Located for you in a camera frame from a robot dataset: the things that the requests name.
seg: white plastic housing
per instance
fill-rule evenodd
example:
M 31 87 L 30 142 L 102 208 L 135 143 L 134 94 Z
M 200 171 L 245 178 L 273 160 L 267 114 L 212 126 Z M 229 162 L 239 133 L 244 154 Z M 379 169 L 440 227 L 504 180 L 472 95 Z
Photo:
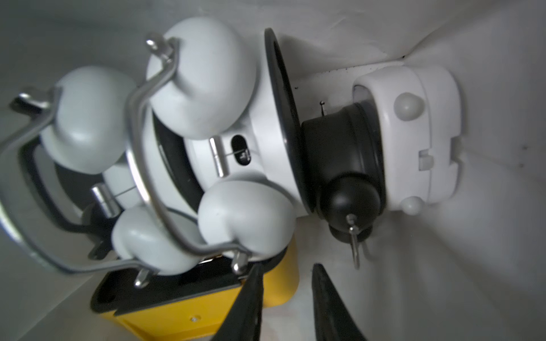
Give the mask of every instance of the white plastic housing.
M 426 204 L 449 198 L 458 171 L 451 139 L 461 133 L 459 91 L 450 73 L 436 66 L 386 67 L 357 78 L 353 89 L 353 101 L 371 96 L 379 115 L 387 209 L 416 214 L 416 198 Z

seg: black clock face rim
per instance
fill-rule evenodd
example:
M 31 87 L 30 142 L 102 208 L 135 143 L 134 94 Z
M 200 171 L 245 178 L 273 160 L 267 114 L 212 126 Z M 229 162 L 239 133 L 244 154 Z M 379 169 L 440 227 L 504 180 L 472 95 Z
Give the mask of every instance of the black clock face rim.
M 184 138 L 171 131 L 153 114 L 153 128 L 161 159 L 176 189 L 197 212 L 205 192 L 197 181 L 188 159 Z
M 281 50 L 277 38 L 271 28 L 265 30 L 265 54 L 267 57 L 271 86 L 275 97 L 275 105 L 279 121 L 281 122 L 281 131 L 284 137 L 284 147 L 288 153 L 288 159 L 292 168 L 292 173 L 298 186 L 302 203 L 308 213 L 314 211 L 315 199 L 309 190 L 308 179 L 306 177 L 305 163 L 303 159 L 304 146 L 301 136 L 300 121 L 292 87 L 288 80 L 288 74 L 284 66 Z

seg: yellow object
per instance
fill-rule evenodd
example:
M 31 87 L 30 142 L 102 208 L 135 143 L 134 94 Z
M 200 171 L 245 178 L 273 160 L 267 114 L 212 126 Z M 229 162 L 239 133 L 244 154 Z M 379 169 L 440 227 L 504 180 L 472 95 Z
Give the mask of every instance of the yellow object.
M 286 303 L 298 284 L 298 256 L 292 239 L 279 264 L 264 274 L 264 308 Z M 191 340 L 216 333 L 240 290 L 238 287 L 119 316 L 114 312 L 101 316 L 118 322 L 143 341 Z

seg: black plastic part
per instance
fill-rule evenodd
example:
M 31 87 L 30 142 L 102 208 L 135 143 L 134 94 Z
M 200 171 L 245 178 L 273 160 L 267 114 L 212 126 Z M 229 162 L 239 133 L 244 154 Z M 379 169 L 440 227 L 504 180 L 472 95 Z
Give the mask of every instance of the black plastic part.
M 37 137 L 24 145 L 23 148 L 19 150 L 17 156 L 23 178 L 34 197 L 34 200 L 56 227 L 66 232 L 88 234 L 96 237 L 93 238 L 93 240 L 100 243 L 100 245 L 96 244 L 96 247 L 93 250 L 96 250 L 97 253 L 90 253 L 89 258 L 96 260 L 103 259 L 106 254 L 112 250 L 110 236 L 117 221 L 117 217 L 112 219 L 104 218 L 100 209 L 95 204 L 92 204 L 93 207 L 90 208 L 90 223 L 88 225 L 79 225 L 69 222 L 49 195 L 38 172 L 38 168 L 34 161 L 34 152 L 39 145 L 40 139 Z
M 281 50 L 277 38 L 271 28 L 267 28 L 264 33 L 265 54 L 267 56 L 269 76 L 271 86 L 275 97 L 275 105 L 281 122 L 281 130 L 284 137 L 284 147 L 288 153 L 292 173 L 298 186 L 301 199 L 305 209 L 311 213 L 315 208 L 315 200 L 310 191 L 310 182 L 306 177 L 304 169 L 304 145 L 301 138 L 300 121 L 292 87 L 288 80 L 288 74 L 284 66 Z
M 189 163 L 184 138 L 167 128 L 155 114 L 153 115 L 153 128 L 156 132 L 159 153 L 171 180 L 188 205 L 197 212 L 205 192 Z
M 322 264 L 313 266 L 312 288 L 317 341 L 366 341 Z
M 321 194 L 321 210 L 330 226 L 349 232 L 347 216 L 356 216 L 355 225 L 370 226 L 381 213 L 381 198 L 366 176 L 347 174 L 328 183 Z
M 347 174 L 362 175 L 376 188 L 379 212 L 383 211 L 386 202 L 383 153 L 373 105 L 354 103 L 336 113 L 304 121 L 301 128 L 317 213 L 324 217 L 325 201 L 321 197 L 327 185 Z
M 264 268 L 256 264 L 212 341 L 259 341 L 263 301 Z
M 332 226 L 328 226 L 330 229 L 330 233 L 336 238 L 338 241 L 350 244 L 351 243 L 351 235 L 347 232 L 341 232 L 338 229 L 334 229 Z M 357 235 L 357 240 L 359 243 L 365 241 L 370 237 L 373 231 L 373 225 L 368 226 L 366 229 L 364 229 L 361 233 Z
M 251 155 L 245 138 L 241 135 L 235 135 L 232 137 L 231 145 L 235 161 L 241 166 L 248 166 L 251 161 Z
M 273 258 L 261 262 L 249 262 L 248 269 L 255 264 L 263 267 L 264 273 L 273 270 L 286 255 L 286 250 Z M 190 298 L 237 288 L 249 273 L 233 274 L 232 260 L 218 257 L 197 265 L 183 274 L 175 276 L 153 276 L 142 289 L 134 287 L 137 270 L 124 269 L 109 272 L 91 298 L 91 310 L 101 314 L 114 312 L 116 316 L 143 309 L 163 306 Z

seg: yellow box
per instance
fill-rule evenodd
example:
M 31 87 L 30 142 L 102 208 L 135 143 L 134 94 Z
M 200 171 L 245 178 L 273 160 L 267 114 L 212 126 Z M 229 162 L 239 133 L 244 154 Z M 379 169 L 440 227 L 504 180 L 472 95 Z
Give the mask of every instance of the yellow box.
M 286 303 L 299 284 L 295 241 L 279 256 L 263 263 L 264 308 Z M 207 264 L 182 275 L 153 278 L 144 289 L 133 288 L 134 270 L 123 270 L 126 276 L 118 281 L 109 274 L 95 291 L 91 309 L 143 341 L 183 341 L 212 335 L 228 314 L 244 279 L 230 270 L 211 273 L 220 265 L 225 271 L 227 259 Z

